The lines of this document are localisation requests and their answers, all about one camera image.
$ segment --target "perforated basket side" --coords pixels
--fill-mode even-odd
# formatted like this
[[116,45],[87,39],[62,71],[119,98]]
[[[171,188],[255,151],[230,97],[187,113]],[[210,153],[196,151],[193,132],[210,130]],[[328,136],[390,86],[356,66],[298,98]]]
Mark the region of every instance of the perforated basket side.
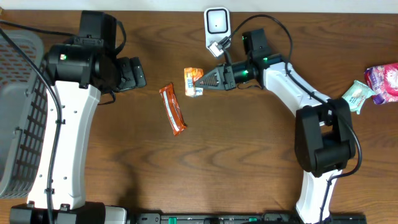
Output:
[[[40,65],[44,47],[37,35],[21,30],[9,31],[7,34],[36,65]],[[39,168],[47,118],[47,97],[44,84],[37,78],[37,74],[4,41],[0,39],[0,88],[25,83],[15,91],[23,91],[26,97],[20,102],[23,109],[22,112],[19,111],[21,117],[15,124],[15,135],[11,139],[0,182],[0,198],[19,198],[26,197],[30,192]]]

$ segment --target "silver connector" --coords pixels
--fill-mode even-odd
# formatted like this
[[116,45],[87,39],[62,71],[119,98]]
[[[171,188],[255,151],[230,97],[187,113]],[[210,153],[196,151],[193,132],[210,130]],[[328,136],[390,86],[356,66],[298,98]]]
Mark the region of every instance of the silver connector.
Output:
[[208,49],[213,54],[214,57],[220,58],[224,54],[223,47],[215,41],[211,41]]

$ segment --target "white wall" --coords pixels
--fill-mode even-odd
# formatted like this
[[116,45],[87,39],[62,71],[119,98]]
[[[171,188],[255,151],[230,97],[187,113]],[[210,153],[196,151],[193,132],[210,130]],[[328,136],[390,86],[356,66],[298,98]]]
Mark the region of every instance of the white wall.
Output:
[[0,0],[4,9],[398,13],[398,0]]

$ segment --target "wooden table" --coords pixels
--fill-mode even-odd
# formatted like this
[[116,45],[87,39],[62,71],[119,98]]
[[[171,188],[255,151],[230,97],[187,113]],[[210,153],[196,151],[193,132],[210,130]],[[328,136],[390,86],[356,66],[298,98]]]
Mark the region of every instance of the wooden table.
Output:
[[[205,48],[201,12],[109,12],[123,22],[120,56],[139,56],[147,86],[99,106],[86,161],[87,201],[135,212],[262,213],[291,210],[300,195],[294,116],[271,92],[257,89],[184,95],[183,69],[211,70],[221,61]],[[231,13],[236,27],[254,13]],[[374,65],[398,62],[398,15],[272,13],[294,39],[292,63],[322,93],[341,96]],[[1,19],[77,33],[80,12],[5,11]],[[257,19],[239,33],[265,27],[276,52],[289,43],[271,21]],[[64,38],[40,35],[46,49]],[[244,60],[237,35],[230,50]],[[159,89],[172,82],[188,128],[175,137]],[[398,104],[365,102],[352,114],[363,147],[360,171],[337,182],[330,210],[361,212],[368,223],[398,222]],[[350,160],[351,170],[356,159]],[[2,200],[0,222],[25,200]]]

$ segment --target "pink snack bag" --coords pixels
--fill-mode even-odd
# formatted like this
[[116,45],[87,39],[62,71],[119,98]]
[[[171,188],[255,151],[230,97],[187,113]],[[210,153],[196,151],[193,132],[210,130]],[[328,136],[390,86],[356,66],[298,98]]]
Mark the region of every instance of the pink snack bag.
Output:
[[398,63],[366,69],[365,80],[376,93],[372,96],[377,105],[398,101]]

